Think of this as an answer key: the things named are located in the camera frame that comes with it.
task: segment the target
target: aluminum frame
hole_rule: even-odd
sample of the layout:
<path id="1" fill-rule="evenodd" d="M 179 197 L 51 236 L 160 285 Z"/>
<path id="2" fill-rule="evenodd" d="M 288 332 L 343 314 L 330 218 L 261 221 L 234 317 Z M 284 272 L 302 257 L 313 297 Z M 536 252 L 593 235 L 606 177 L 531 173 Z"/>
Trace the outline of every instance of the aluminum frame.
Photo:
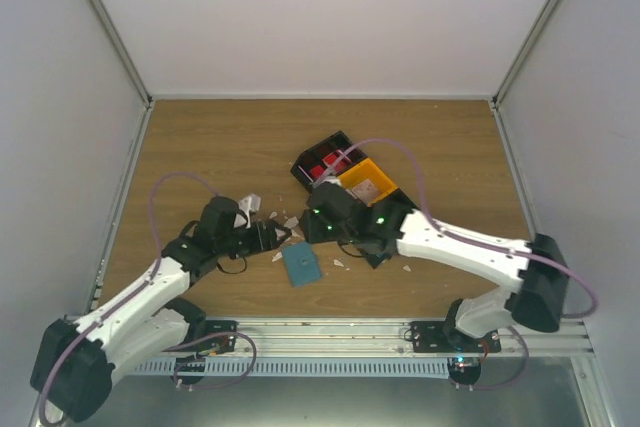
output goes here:
<path id="1" fill-rule="evenodd" d="M 533 25 L 531 26 L 531 29 L 527 33 L 527 36 L 524 42 L 522 43 L 522 47 L 520 47 L 520 50 L 516 54 L 516 58 L 513 59 L 513 62 L 511 63 L 511 66 L 507 71 L 507 75 L 505 76 L 504 80 L 500 83 L 500 86 L 498 87 L 498 90 L 496 91 L 496 94 L 493 97 L 493 100 L 497 108 L 500 108 L 500 104 L 504 100 L 505 96 L 507 95 L 507 92 L 511 88 L 511 85 L 513 84 L 516 77 L 518 76 L 520 69 L 524 65 L 527 58 L 529 57 L 529 53 L 533 50 L 535 45 L 538 43 L 540 36 L 544 32 L 545 27 L 549 23 L 549 20 L 551 20 L 551 17 L 553 16 L 554 12 L 560 5 L 561 1 L 562 0 L 546 0 L 545 1 L 544 6 L 542 7 L 542 9 L 540 10 L 540 13 L 538 14 L 538 17 L 536 18 Z"/>
<path id="2" fill-rule="evenodd" d="M 115 50 L 116 54 L 120 58 L 120 61 L 122 62 L 122 66 L 124 67 L 125 71 L 129 75 L 129 78 L 133 83 L 134 87 L 138 91 L 138 95 L 140 96 L 144 104 L 147 107 L 149 107 L 149 105 L 152 102 L 151 94 L 149 94 L 149 91 L 145 87 L 144 81 L 142 80 L 142 77 L 140 76 L 138 69 L 133 63 L 133 60 L 131 59 L 129 52 L 124 45 L 124 42 L 122 41 L 122 38 L 118 33 L 118 29 L 116 29 L 116 26 L 113 23 L 113 20 L 111 20 L 111 16 L 109 15 L 107 8 L 104 6 L 104 3 L 102 2 L 102 0 L 87 0 L 87 1 L 89 2 L 89 5 L 91 6 L 94 13 L 96 14 L 96 17 L 98 18 L 98 21 L 100 22 L 100 25 L 102 26 L 107 38 L 111 41 L 111 45 L 113 46 L 113 49 Z"/>

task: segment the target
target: black mounting plate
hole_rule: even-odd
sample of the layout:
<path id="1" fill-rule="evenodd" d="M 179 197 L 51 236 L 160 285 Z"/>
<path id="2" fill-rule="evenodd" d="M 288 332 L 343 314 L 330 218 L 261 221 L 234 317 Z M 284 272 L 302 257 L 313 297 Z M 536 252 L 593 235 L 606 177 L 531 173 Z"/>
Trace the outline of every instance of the black mounting plate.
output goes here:
<path id="1" fill-rule="evenodd" d="M 202 332 L 202 337 L 208 334 L 213 334 L 216 332 L 235 332 L 238 329 L 238 322 L 235 320 L 206 320 L 204 325 L 204 330 Z M 187 352 L 202 352 L 204 350 L 209 350 L 214 346 L 221 346 L 224 343 L 223 337 L 217 337 L 215 339 L 206 340 L 201 342 L 197 346 L 187 347 L 185 349 L 177 350 L 187 351 Z M 227 339 L 227 343 L 223 347 L 219 347 L 216 351 L 216 355 L 224 354 L 226 352 L 233 352 L 236 347 L 236 337 L 233 339 Z M 204 372 L 205 369 L 205 361 L 202 357 L 196 357 L 194 355 L 190 355 L 189 357 L 183 357 L 176 360 L 176 366 L 180 366 L 180 372 L 178 373 L 178 379 L 182 381 L 184 385 L 193 385 L 200 382 L 204 377 L 196 376 L 196 375 L 188 375 L 188 376 L 180 376 L 181 372 Z"/>
<path id="2" fill-rule="evenodd" d="M 484 337 L 482 337 L 482 339 L 478 339 L 478 343 L 474 344 L 473 348 L 456 350 L 449 344 L 447 338 L 442 332 L 442 328 L 444 327 L 444 320 L 414 321 L 411 322 L 410 326 L 411 343 L 413 344 L 413 351 L 415 353 L 430 354 L 439 352 L 462 352 L 482 354 L 484 352 L 484 349 L 482 348 L 482 344 L 480 343 L 481 340 L 487 342 L 490 354 L 494 354 L 502 350 L 502 346 L 500 345 L 500 337 L 498 337 L 497 335 L 497 330 L 488 332 Z"/>
<path id="3" fill-rule="evenodd" d="M 214 334 L 217 332 L 235 332 L 238 328 L 238 322 L 235 320 L 206 320 L 204 328 L 201 332 L 201 337 L 205 335 Z M 214 348 L 216 345 L 220 348 L 216 351 L 217 354 L 224 354 L 226 352 L 233 352 L 236 346 L 236 339 L 227 339 L 224 344 L 223 337 L 217 337 L 215 339 L 205 340 L 193 347 L 187 347 L 184 349 L 177 349 L 176 352 L 202 352 Z"/>

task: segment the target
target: orange box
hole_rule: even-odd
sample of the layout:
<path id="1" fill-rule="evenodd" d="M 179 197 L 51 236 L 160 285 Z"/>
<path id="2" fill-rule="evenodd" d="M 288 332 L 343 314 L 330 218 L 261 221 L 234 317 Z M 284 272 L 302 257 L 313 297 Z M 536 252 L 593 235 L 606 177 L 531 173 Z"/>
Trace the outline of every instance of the orange box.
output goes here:
<path id="1" fill-rule="evenodd" d="M 398 187 L 385 175 L 382 170 L 371 160 L 364 159 L 351 167 L 345 173 L 338 176 L 342 186 L 350 190 L 367 205 L 375 204 L 391 194 Z"/>

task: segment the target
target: metal track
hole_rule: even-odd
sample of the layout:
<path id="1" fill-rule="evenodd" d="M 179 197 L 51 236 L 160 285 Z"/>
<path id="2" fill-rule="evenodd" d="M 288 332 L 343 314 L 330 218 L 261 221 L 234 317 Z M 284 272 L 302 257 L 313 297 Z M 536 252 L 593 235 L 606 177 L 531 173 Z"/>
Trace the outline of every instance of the metal track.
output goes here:
<path id="1" fill-rule="evenodd" d="M 204 372 L 181 372 L 181 376 L 233 376 L 249 368 L 249 358 L 218 356 L 206 359 Z M 176 359 L 157 358 L 140 365 L 129 375 L 172 375 Z M 259 358 L 252 377 L 420 377 L 447 379 L 446 359 L 337 359 Z"/>
<path id="2" fill-rule="evenodd" d="M 404 340 L 411 321 L 428 319 L 235 320 L 238 330 L 249 335 L 258 348 L 258 363 L 252 375 L 441 378 L 446 376 L 446 360 L 451 356 L 447 352 L 416 354 Z M 563 322 L 555 334 L 541 334 L 522 327 L 519 331 L 532 357 L 593 356 L 581 321 Z M 499 333 L 502 352 L 492 357 L 521 357 L 523 349 L 517 339 L 507 329 Z M 193 375 L 240 373 L 248 366 L 251 355 L 249 343 L 238 338 L 235 352 L 207 359 L 205 372 Z M 132 375 L 168 375 L 174 368 L 173 354 L 166 354 L 145 362 Z"/>

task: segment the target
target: cable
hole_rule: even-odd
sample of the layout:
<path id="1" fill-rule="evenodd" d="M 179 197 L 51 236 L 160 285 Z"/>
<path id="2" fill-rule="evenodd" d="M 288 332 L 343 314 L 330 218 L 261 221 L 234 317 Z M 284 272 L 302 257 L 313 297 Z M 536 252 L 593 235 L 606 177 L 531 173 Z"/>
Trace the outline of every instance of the cable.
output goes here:
<path id="1" fill-rule="evenodd" d="M 404 334 L 402 334 L 402 338 L 404 339 L 405 342 L 413 342 L 413 339 L 411 338 L 411 336 L 409 336 L 409 338 L 407 339 L 407 334 L 410 334 L 410 333 L 411 333 L 411 327 L 405 330 Z"/>
<path id="2" fill-rule="evenodd" d="M 529 260 L 534 260 L 536 262 L 541 262 L 543 264 L 546 264 L 550 267 L 553 267 L 554 269 L 559 270 L 560 272 L 562 272 L 563 274 L 565 274 L 566 276 L 572 278 L 573 280 L 575 280 L 578 284 L 580 284 L 582 286 L 582 288 L 585 290 L 585 292 L 589 295 L 590 299 L 591 299 L 591 306 L 585 310 L 584 312 L 577 312 L 577 313 L 573 313 L 573 314 L 564 314 L 563 317 L 566 319 L 576 319 L 576 318 L 581 318 L 581 317 L 588 317 L 589 315 L 593 314 L 597 309 L 598 309 L 598 296 L 596 295 L 595 291 L 587 284 L 587 282 L 582 279 L 582 277 L 580 277 L 578 274 L 576 274 L 575 272 L 569 270 L 566 266 L 560 264 L 559 262 L 556 262 L 554 260 L 548 259 L 546 257 L 543 257 L 541 255 L 537 255 L 537 254 L 533 254 L 530 252 L 521 252 L 521 251 L 516 251 L 513 249 L 509 249 L 506 247 L 496 247 L 495 245 L 491 245 L 488 244 L 486 242 L 482 242 L 480 240 L 475 240 L 475 239 L 469 239 L 467 237 L 464 237 L 460 234 L 456 234 L 454 232 L 450 232 L 448 230 L 446 230 L 445 228 L 443 228 L 437 220 L 435 220 L 433 218 L 433 215 L 431 214 L 430 210 L 429 210 L 429 205 L 427 203 L 427 192 L 426 192 L 426 185 L 425 185 L 425 181 L 424 181 L 424 174 L 422 172 L 422 169 L 420 168 L 420 164 L 418 164 L 418 160 L 416 159 L 416 156 L 409 150 L 407 149 L 407 147 L 405 147 L 402 143 L 400 142 L 396 142 L 395 140 L 390 140 L 390 139 L 367 139 L 367 140 L 362 140 L 360 142 L 356 142 L 355 144 L 353 144 L 351 147 L 345 149 L 344 152 L 342 152 L 337 158 L 336 160 L 320 175 L 320 177 L 318 177 L 318 179 L 316 180 L 316 182 L 314 183 L 314 185 L 318 185 L 320 184 L 322 181 L 324 181 L 324 179 L 330 174 L 333 173 L 333 169 L 334 167 L 345 157 L 347 157 L 349 155 L 349 153 L 351 153 L 353 150 L 357 149 L 358 147 L 371 143 L 371 142 L 380 142 L 383 144 L 389 144 L 389 145 L 393 145 L 394 147 L 400 149 L 401 151 L 403 151 L 407 157 L 409 158 L 409 160 L 411 161 L 412 165 L 413 165 L 413 169 L 415 171 L 416 174 L 416 180 L 418 183 L 418 193 L 419 193 L 419 199 L 420 199 L 420 210 L 422 211 L 422 213 L 424 214 L 427 222 L 429 223 L 429 225 L 434 228 L 436 231 L 438 231 L 441 235 L 445 235 L 451 239 L 457 240 L 459 242 L 468 244 L 468 245 L 472 245 L 474 247 L 479 247 L 482 249 L 486 249 L 486 250 L 490 250 L 493 252 L 497 252 L 499 254 L 504 254 L 506 256 L 517 256 L 517 257 L 524 257 L 526 259 Z"/>
<path id="3" fill-rule="evenodd" d="M 251 337 L 249 337 L 246 334 L 243 334 L 241 332 L 215 332 L 213 334 L 208 334 L 205 335 L 204 337 L 201 337 L 197 340 L 194 340 L 192 342 L 187 342 L 184 344 L 180 344 L 180 345 L 175 345 L 173 347 L 169 347 L 168 349 L 165 350 L 165 352 L 171 352 L 172 350 L 175 349 L 184 349 L 186 347 L 192 347 L 194 345 L 198 345 L 201 342 L 205 342 L 207 340 L 211 340 L 211 339 L 217 339 L 220 337 L 229 337 L 235 335 L 236 337 L 240 337 L 241 339 L 246 340 L 247 342 L 249 342 L 249 345 L 251 345 L 251 349 L 253 350 L 253 355 L 251 357 L 251 362 L 249 363 L 249 367 L 246 368 L 246 370 L 240 374 L 238 377 L 234 377 L 233 379 L 227 381 L 227 382 L 222 382 L 220 384 L 213 384 L 213 385 L 201 385 L 198 387 L 195 387 L 194 385 L 190 385 L 188 390 L 192 391 L 192 390 L 214 390 L 214 389 L 221 389 L 223 387 L 229 387 L 231 385 L 235 385 L 238 382 L 242 382 L 244 379 L 247 378 L 247 376 L 251 373 L 251 371 L 253 370 L 253 367 L 256 365 L 256 360 L 258 359 L 258 348 L 256 347 L 255 342 L 253 341 L 253 339 Z M 181 384 L 179 382 L 178 379 L 178 372 L 180 372 L 180 369 L 184 368 L 186 364 L 181 364 L 176 366 L 175 371 L 173 372 L 173 381 L 176 383 L 176 387 L 178 389 L 181 388 Z"/>
<path id="4" fill-rule="evenodd" d="M 242 270 L 239 270 L 238 272 L 229 272 L 228 270 L 224 270 L 222 268 L 222 265 L 220 264 L 220 262 L 216 262 L 216 267 L 218 267 L 218 270 L 220 272 L 222 272 L 223 274 L 229 274 L 229 275 L 242 274 L 243 272 L 246 272 L 246 270 L 247 270 L 247 259 L 245 257 L 240 257 L 240 258 L 244 261 L 244 267 L 242 268 Z"/>
<path id="5" fill-rule="evenodd" d="M 153 185 L 153 188 L 151 189 L 151 194 L 149 195 L 149 204 L 148 204 L 149 220 L 151 222 L 151 233 L 153 234 L 153 239 L 155 241 L 155 246 L 156 246 L 156 261 L 153 265 L 153 269 L 151 270 L 151 273 L 149 274 L 149 278 L 146 279 L 142 284 L 140 284 L 134 290 L 132 290 L 128 295 L 126 295 L 122 300 L 120 300 L 120 302 L 116 303 L 113 307 L 108 309 L 104 314 L 100 316 L 100 318 L 97 321 L 89 325 L 89 327 L 87 327 L 82 332 L 78 333 L 78 336 L 67 346 L 66 349 L 62 351 L 62 354 L 60 354 L 60 357 L 58 357 L 58 360 L 56 360 L 56 362 L 53 364 L 53 367 L 51 368 L 51 371 L 47 376 L 47 380 L 45 380 L 44 386 L 42 387 L 42 392 L 40 393 L 40 401 L 38 403 L 38 416 L 40 417 L 40 423 L 44 427 L 59 427 L 67 420 L 66 417 L 63 417 L 58 422 L 49 422 L 49 419 L 47 419 L 47 414 L 46 414 L 47 399 L 49 398 L 49 394 L 51 393 L 51 387 L 53 385 L 53 381 L 56 378 L 56 375 L 58 375 L 58 372 L 60 371 L 60 367 L 62 367 L 62 364 L 64 364 L 64 362 L 67 360 L 69 355 L 71 355 L 71 352 L 73 352 L 73 350 L 80 344 L 80 342 L 86 339 L 91 332 L 93 332 L 96 328 L 102 325 L 102 323 L 105 320 L 107 320 L 109 317 L 115 314 L 116 311 L 118 311 L 123 305 L 129 303 L 140 292 L 142 292 L 145 289 L 145 287 L 147 287 L 150 284 L 150 282 L 155 278 L 156 274 L 158 273 L 158 269 L 160 269 L 160 263 L 162 262 L 162 241 L 160 240 L 160 234 L 158 233 L 158 226 L 156 225 L 153 200 L 155 199 L 156 193 L 158 192 L 158 188 L 166 180 L 172 177 L 188 177 L 190 179 L 197 180 L 198 182 L 203 184 L 207 189 L 209 189 L 209 191 L 212 192 L 214 195 L 219 195 L 218 192 L 213 187 L 211 187 L 206 180 L 190 172 L 170 172 L 168 174 L 163 175 L 156 181 L 156 183 Z"/>
<path id="6" fill-rule="evenodd" d="M 522 345 L 522 350 L 524 350 L 524 357 L 522 359 L 522 365 L 520 366 L 520 369 L 518 369 L 518 372 L 516 372 L 516 374 L 513 377 L 511 377 L 509 380 L 505 382 L 501 382 L 499 384 L 494 384 L 494 385 L 480 385 L 478 387 L 474 387 L 473 390 L 499 390 L 505 387 L 509 387 L 515 384 L 518 380 L 520 380 L 524 375 L 525 371 L 527 370 L 527 366 L 529 365 L 529 355 L 530 355 L 529 347 L 527 347 L 527 343 L 524 341 L 524 338 L 522 337 L 520 332 L 518 332 L 516 329 L 514 329 L 511 326 L 507 327 L 507 329 L 509 329 L 509 331 L 514 335 L 516 340 L 520 343 L 520 345 Z"/>
<path id="7" fill-rule="evenodd" d="M 338 247 L 340 248 L 340 250 L 342 252 L 344 252 L 345 254 L 347 254 L 349 257 L 353 257 L 354 259 L 363 259 L 364 255 L 356 255 L 356 254 L 352 254 L 351 252 L 348 252 L 344 246 L 345 245 L 351 245 L 351 242 L 347 242 L 346 244 L 341 244 L 338 242 Z"/>
<path id="8" fill-rule="evenodd" d="M 486 340 L 480 339 L 480 345 L 482 345 L 482 350 L 484 351 L 484 355 L 478 361 L 479 364 L 482 364 L 485 360 L 487 360 L 487 356 L 489 355 L 489 344 Z"/>

